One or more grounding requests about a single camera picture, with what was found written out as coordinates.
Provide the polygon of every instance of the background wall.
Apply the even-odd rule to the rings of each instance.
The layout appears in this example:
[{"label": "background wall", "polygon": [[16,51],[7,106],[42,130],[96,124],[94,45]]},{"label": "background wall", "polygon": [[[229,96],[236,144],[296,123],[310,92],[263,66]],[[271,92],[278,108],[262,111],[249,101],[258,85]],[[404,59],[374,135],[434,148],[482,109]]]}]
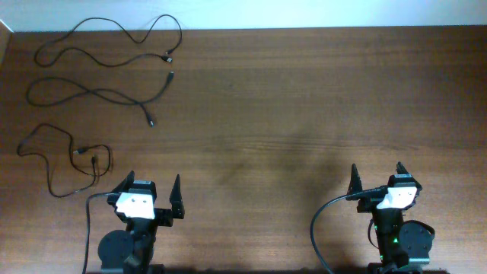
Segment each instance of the background wall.
[{"label": "background wall", "polygon": [[[0,0],[13,31],[59,31],[80,20],[112,18],[129,29],[172,14],[185,29],[487,24],[486,0]],[[157,29],[173,28],[160,22]],[[90,22],[80,30],[113,30]]]}]

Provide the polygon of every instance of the brown wooden surface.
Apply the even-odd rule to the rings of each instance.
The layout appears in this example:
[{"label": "brown wooden surface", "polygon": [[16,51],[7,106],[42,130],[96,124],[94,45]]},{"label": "brown wooden surface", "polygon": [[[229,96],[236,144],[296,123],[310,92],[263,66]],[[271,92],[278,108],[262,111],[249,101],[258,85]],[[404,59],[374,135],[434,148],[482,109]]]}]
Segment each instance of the brown wooden surface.
[{"label": "brown wooden surface", "polygon": [[[77,53],[36,67],[33,51],[58,36],[14,34],[0,74],[0,272],[80,272],[84,200],[111,190],[130,170],[156,182],[158,207],[169,206],[173,180],[182,178],[186,218],[159,228],[153,263],[313,269],[319,261],[311,217],[346,192],[352,163],[371,188],[387,182],[397,161],[424,187],[406,219],[437,230],[428,269],[487,271],[487,27],[185,31],[173,55],[173,84],[147,106],[154,128],[140,108],[96,97],[48,109],[27,105],[28,83],[45,75],[143,99],[170,70],[157,59],[101,68]],[[174,40],[158,31],[135,46],[117,32],[77,33],[44,57],[76,45],[116,62],[162,53]],[[48,101],[74,91],[46,84],[35,96]],[[113,171],[96,189],[51,197],[41,159],[14,151],[41,122],[67,129],[77,145],[110,145]],[[68,165],[64,136],[46,130],[34,143],[49,152],[55,191],[89,183]],[[90,156],[76,161],[89,167]],[[379,261],[367,241],[370,216],[355,206],[340,202],[318,221],[317,241],[334,267]],[[123,223],[94,201],[89,270],[100,268],[98,242],[114,229]]]}]

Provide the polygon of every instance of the black cable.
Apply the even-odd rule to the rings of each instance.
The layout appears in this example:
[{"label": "black cable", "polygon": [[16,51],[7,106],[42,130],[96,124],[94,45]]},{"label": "black cable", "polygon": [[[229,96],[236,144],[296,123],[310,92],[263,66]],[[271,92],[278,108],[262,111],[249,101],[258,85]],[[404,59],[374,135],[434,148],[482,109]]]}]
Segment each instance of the black cable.
[{"label": "black cable", "polygon": [[374,220],[371,219],[371,221],[369,222],[368,224],[368,232],[367,232],[367,237],[368,237],[368,242],[371,243],[372,246],[374,246],[375,248],[379,249],[379,247],[377,247],[373,242],[372,242],[372,238],[371,238],[371,229],[372,229],[372,225],[374,224]]},{"label": "black cable", "polygon": [[[88,176],[92,176],[93,177],[93,181],[88,184],[87,186],[84,186],[78,190],[74,190],[74,191],[71,191],[70,193],[66,193],[66,194],[55,194],[53,192],[53,189],[52,189],[52,186],[51,186],[51,182],[52,182],[52,178],[50,177],[50,167],[49,167],[49,161],[47,159],[47,156],[45,156],[44,154],[41,154],[39,152],[21,152],[22,148],[26,145],[26,143],[32,139],[36,134],[37,132],[39,131],[40,128],[42,127],[49,127],[51,129],[55,129],[59,132],[62,132],[64,134],[66,134],[68,137],[69,137],[69,146],[68,146],[68,155],[69,155],[69,162],[71,163],[71,166],[73,166],[74,169],[76,169],[77,171],[85,174],[85,175],[88,175]],[[111,151],[110,151],[110,148],[107,146],[107,145],[92,145],[92,146],[88,146],[88,147],[83,147],[83,148],[79,148],[77,151],[73,151],[73,146],[74,146],[74,138],[73,136],[71,135],[71,133],[65,131],[64,129],[60,129],[59,127],[57,126],[53,126],[51,124],[48,124],[48,123],[41,123],[39,124],[38,126],[36,126],[36,128],[31,132],[29,133],[29,135],[27,137],[25,137],[17,146],[17,155],[19,155],[20,157],[25,157],[25,156],[30,156],[30,155],[37,155],[37,156],[40,156],[42,159],[44,159],[44,161],[46,162],[46,179],[47,179],[47,189],[49,190],[49,193],[56,197],[56,198],[64,198],[64,197],[67,197],[67,196],[70,196],[70,195],[73,195],[75,193],[79,193],[83,190],[86,190],[90,187],[92,187],[97,178],[98,177],[102,177],[103,175],[105,175],[108,170],[110,169],[110,165],[111,165],[111,162],[112,162],[112,154],[111,154]],[[82,170],[81,168],[79,168],[75,162],[73,161],[73,154],[83,154],[85,153],[86,151],[89,151],[93,148],[99,148],[99,147],[103,147],[107,150],[108,152],[108,165],[107,165],[107,168],[105,169],[105,171],[101,174],[96,174],[96,170],[95,170],[95,163],[96,163],[96,158],[93,156],[91,158],[91,165],[93,166],[93,173],[92,174],[89,174],[88,172]]]},{"label": "black cable", "polygon": [[89,196],[86,199],[86,245],[84,247],[84,264],[83,264],[83,272],[82,274],[86,273],[86,268],[88,266],[88,251],[90,246],[90,201],[93,198],[103,197],[103,196],[117,196],[118,193],[96,193]]},{"label": "black cable", "polygon": [[331,201],[327,202],[322,207],[320,207],[320,209],[318,209],[318,211],[314,214],[313,219],[311,219],[311,226],[310,226],[311,243],[313,244],[314,252],[317,254],[318,259],[320,259],[321,264],[326,269],[326,271],[328,271],[329,274],[333,274],[333,271],[330,269],[328,263],[326,263],[325,259],[321,255],[320,251],[318,250],[317,243],[314,240],[314,222],[317,220],[320,213],[329,205],[332,205],[333,203],[338,202],[341,199],[346,199],[346,198],[353,197],[353,196],[360,196],[360,195],[363,195],[366,193],[372,193],[372,192],[376,192],[376,191],[381,191],[381,189],[375,188],[375,189],[371,189],[371,190],[364,190],[364,191],[361,191],[359,193],[343,195],[343,196],[337,197],[335,199],[332,199]]},{"label": "black cable", "polygon": [[[86,21],[89,21],[89,20],[103,20],[103,21],[109,21],[109,22],[113,22],[114,24],[116,24],[117,26],[120,27],[120,29],[130,38],[130,40],[133,42],[133,43],[136,43],[136,44],[140,44],[140,43],[144,43],[145,40],[147,39],[147,37],[149,36],[150,32],[152,31],[152,28],[154,28],[154,25],[156,25],[156,23],[159,21],[159,19],[161,19],[162,17],[169,17],[169,18],[172,18],[178,28],[179,28],[179,39],[176,43],[176,46],[173,46],[172,48],[170,49],[167,49],[163,55],[160,55],[160,54],[156,54],[156,53],[142,53],[142,54],[139,54],[137,56],[134,56],[132,57],[131,59],[128,59],[124,62],[121,62],[121,63],[118,63],[118,64],[106,64],[104,62],[101,62],[99,61],[98,59],[96,59],[94,56],[92,56],[90,53],[88,53],[87,51],[85,51],[84,49],[80,49],[78,47],[75,47],[75,46],[70,46],[70,47],[67,47],[67,48],[64,48],[62,49],[57,55],[56,57],[54,57],[54,59],[51,61],[51,62],[47,62],[47,63],[42,63],[39,61],[39,54],[41,53],[41,51],[43,49],[45,49],[46,47],[48,46],[51,46],[51,45],[54,45],[60,41],[63,41],[65,39],[67,39],[68,37],[70,37],[74,32],[75,30],[80,26],[82,25],[84,22]],[[154,56],[154,57],[158,57],[158,58],[161,58],[162,60],[164,60],[165,62],[172,62],[173,59],[169,57],[169,55],[177,49],[178,46],[180,46],[181,42],[183,41],[183,31],[181,30],[181,26],[180,26],[180,23],[177,21],[176,18],[174,18],[173,16],[169,15],[169,14],[163,14],[163,15],[160,15],[158,16],[154,23],[152,24],[151,28],[147,31],[147,33],[145,34],[144,38],[142,38],[141,40],[136,40],[132,35],[130,35],[130,33],[122,27],[122,25],[120,25],[118,22],[116,22],[115,20],[112,20],[112,19],[108,19],[108,18],[86,18],[84,19],[83,21],[79,22],[78,24],[75,25],[75,27],[73,27],[67,34],[65,34],[64,36],[60,37],[60,38],[57,38],[57,39],[54,39],[54,40],[51,40],[51,41],[47,41],[45,42],[43,45],[41,45],[37,50],[36,52],[34,53],[34,56],[33,56],[33,61],[40,67],[43,67],[43,68],[48,68],[52,65],[54,65],[58,59],[66,52],[70,51],[70,50],[75,50],[75,51],[79,51],[81,53],[84,53],[85,55],[87,55],[88,57],[90,57],[91,59],[93,59],[98,65],[101,65],[103,67],[107,67],[107,68],[114,68],[114,67],[119,67],[119,66],[122,66],[122,65],[127,65],[137,59],[140,59],[142,57],[149,57],[149,56]]]},{"label": "black cable", "polygon": [[[75,99],[77,97],[82,97],[82,96],[85,96],[85,95],[88,95],[88,94],[93,94],[93,95],[98,96],[99,98],[101,98],[103,100],[106,100],[108,102],[111,102],[112,104],[119,104],[119,105],[123,105],[123,106],[140,106],[142,108],[142,111],[144,111],[144,114],[145,114],[145,118],[147,120],[147,123],[149,124],[150,127],[152,127],[152,126],[154,126],[154,120],[152,119],[151,115],[149,114],[149,112],[147,111],[147,109],[145,108],[144,105],[145,104],[148,104],[150,102],[153,102],[153,101],[157,100],[160,96],[162,96],[162,94],[164,93],[164,91],[166,91],[167,87],[169,87],[169,84],[171,83],[171,81],[173,80],[173,78],[174,78],[174,72],[169,72],[169,74],[167,75],[167,78],[166,78],[166,83],[159,90],[159,92],[156,93],[156,95],[154,95],[150,99],[139,101],[139,100],[136,100],[134,98],[131,98],[131,97],[125,95],[124,93],[122,93],[120,91],[116,91],[116,90],[113,90],[113,89],[110,89],[110,88],[95,88],[95,89],[90,89],[90,88],[86,88],[82,84],[79,84],[79,83],[77,83],[77,82],[75,82],[73,80],[67,79],[67,78],[49,76],[49,77],[39,78],[39,79],[37,79],[35,81],[32,81],[29,84],[29,86],[27,87],[27,91],[25,93],[25,99],[27,100],[27,102],[29,103],[29,105],[34,106],[34,107],[54,107],[54,106],[58,106],[60,104],[66,103],[66,102],[68,102],[68,101],[70,101],[72,99]],[[66,98],[63,98],[61,100],[54,101],[52,103],[46,103],[46,104],[36,103],[35,101],[33,101],[30,98],[30,94],[31,94],[31,92],[32,92],[32,90],[33,90],[33,88],[35,86],[37,86],[39,83],[42,83],[42,82],[45,82],[45,81],[61,81],[61,82],[65,82],[65,83],[68,83],[68,84],[72,84],[75,87],[78,87],[78,88],[82,89],[83,91],[78,92],[77,94],[73,94],[71,96],[68,96]],[[100,94],[100,93],[103,93],[103,92],[116,94],[116,95],[120,96],[122,99],[125,99],[126,101],[110,99],[110,98],[108,98],[108,97]]]}]

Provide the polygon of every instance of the wooden table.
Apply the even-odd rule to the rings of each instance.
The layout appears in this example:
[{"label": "wooden table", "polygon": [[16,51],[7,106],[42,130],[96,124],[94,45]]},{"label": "wooden table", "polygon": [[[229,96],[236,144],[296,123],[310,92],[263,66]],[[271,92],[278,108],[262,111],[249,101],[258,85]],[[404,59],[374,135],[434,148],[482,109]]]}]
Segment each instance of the wooden table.
[{"label": "wooden table", "polygon": [[[195,269],[314,269],[309,225],[326,201],[346,193],[356,163],[365,188],[387,183],[402,161],[424,190],[406,213],[437,231],[428,269],[487,271],[487,27],[326,28],[184,31],[172,67],[143,59],[101,68],[68,53],[52,68],[34,50],[59,33],[15,33],[0,74],[0,272],[80,272],[84,200],[111,190],[130,170],[153,180],[157,207],[168,207],[181,174],[186,218],[159,228],[153,263]],[[163,53],[174,32],[135,46],[119,32],[76,33],[48,50],[76,45],[106,62]],[[175,77],[148,110],[87,96],[51,108],[29,106],[36,78],[72,78],[149,98]],[[76,90],[45,84],[35,98]],[[95,189],[51,197],[40,158],[15,147],[38,123],[68,130],[76,145],[108,144],[114,165]],[[45,130],[34,140],[65,192],[90,178],[68,164],[68,139]],[[75,158],[89,170],[89,155]],[[103,151],[98,152],[100,166]],[[366,266],[379,256],[367,240],[370,215],[355,202],[327,209],[316,227],[333,268]],[[124,229],[104,199],[92,203],[88,269],[100,269],[99,240]]]}]

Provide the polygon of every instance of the light blue wall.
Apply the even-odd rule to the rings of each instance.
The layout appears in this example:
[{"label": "light blue wall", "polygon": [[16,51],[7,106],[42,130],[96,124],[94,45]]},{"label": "light blue wall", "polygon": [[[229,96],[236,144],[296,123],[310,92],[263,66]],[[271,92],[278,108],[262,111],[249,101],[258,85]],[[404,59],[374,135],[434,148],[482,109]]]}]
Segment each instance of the light blue wall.
[{"label": "light blue wall", "polygon": [[[141,29],[164,13],[184,29],[487,24],[487,0],[0,0],[13,31],[68,30],[93,16]],[[113,29],[92,21],[80,30]]]}]

